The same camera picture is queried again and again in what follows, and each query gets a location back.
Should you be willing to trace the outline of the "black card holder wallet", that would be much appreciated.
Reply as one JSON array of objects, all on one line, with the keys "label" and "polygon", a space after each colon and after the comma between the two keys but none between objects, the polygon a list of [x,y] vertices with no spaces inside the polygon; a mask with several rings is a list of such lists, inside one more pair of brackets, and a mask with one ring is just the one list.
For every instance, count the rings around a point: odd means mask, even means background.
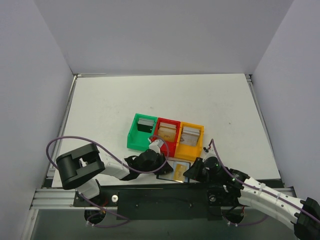
[{"label": "black card holder wallet", "polygon": [[184,182],[178,182],[178,181],[173,180],[173,175],[174,175],[174,171],[175,171],[175,168],[176,168],[176,164],[186,165],[187,166],[187,170],[188,170],[191,167],[191,163],[190,162],[170,160],[168,163],[172,166],[173,172],[165,174],[165,175],[157,175],[156,176],[157,179],[163,180],[163,181],[177,182],[177,183],[189,183],[190,182],[190,179],[187,178],[187,177],[185,177]]}]

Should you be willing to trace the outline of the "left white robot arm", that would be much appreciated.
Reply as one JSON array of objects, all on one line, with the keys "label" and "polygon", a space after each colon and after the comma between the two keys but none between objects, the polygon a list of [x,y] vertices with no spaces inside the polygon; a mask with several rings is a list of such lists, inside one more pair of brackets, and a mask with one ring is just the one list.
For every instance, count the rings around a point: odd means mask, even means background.
[{"label": "left white robot arm", "polygon": [[152,143],[151,148],[140,155],[128,156],[120,162],[104,162],[98,147],[90,143],[60,155],[56,164],[64,190],[76,190],[80,203],[87,201],[92,206],[104,207],[117,206],[119,195],[103,192],[99,181],[95,179],[97,175],[131,181],[145,173],[165,175],[174,171],[158,143]]}]

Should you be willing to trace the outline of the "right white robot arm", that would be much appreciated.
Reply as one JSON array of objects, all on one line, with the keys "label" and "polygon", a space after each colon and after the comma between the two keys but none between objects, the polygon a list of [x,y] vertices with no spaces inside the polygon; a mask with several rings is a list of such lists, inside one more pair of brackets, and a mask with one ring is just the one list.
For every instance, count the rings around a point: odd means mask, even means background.
[{"label": "right white robot arm", "polygon": [[300,240],[320,238],[320,205],[313,198],[300,199],[270,188],[244,172],[225,167],[214,154],[198,157],[183,175],[222,187],[226,203],[260,211],[293,230]]}]

